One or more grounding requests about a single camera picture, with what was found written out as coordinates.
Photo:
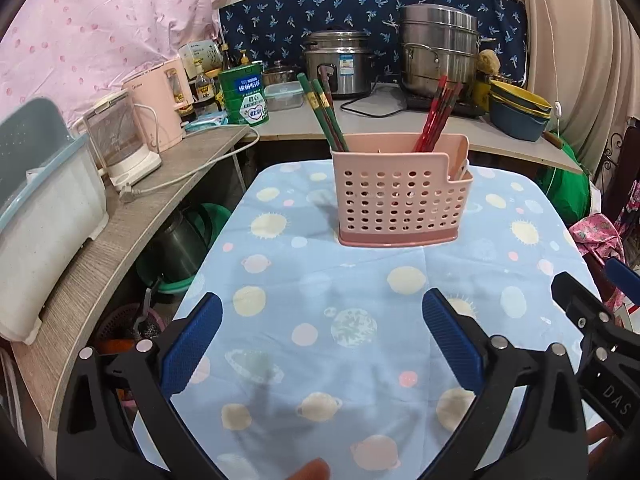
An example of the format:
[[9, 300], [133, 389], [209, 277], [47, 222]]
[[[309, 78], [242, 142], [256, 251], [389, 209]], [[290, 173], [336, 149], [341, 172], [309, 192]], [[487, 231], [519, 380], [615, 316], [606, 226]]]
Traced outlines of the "right hand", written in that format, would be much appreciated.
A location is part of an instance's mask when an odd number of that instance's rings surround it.
[[587, 444], [592, 446], [588, 455], [589, 469], [594, 469], [615, 441], [615, 432], [606, 422], [598, 422], [587, 430]]

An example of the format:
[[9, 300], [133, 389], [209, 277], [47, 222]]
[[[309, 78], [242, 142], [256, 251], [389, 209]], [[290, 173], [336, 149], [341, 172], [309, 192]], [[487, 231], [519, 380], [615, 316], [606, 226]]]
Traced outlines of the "left hand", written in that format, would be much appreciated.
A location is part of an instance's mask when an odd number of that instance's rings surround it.
[[288, 480], [329, 480], [329, 478], [331, 478], [329, 464], [322, 458], [315, 458], [295, 471]]

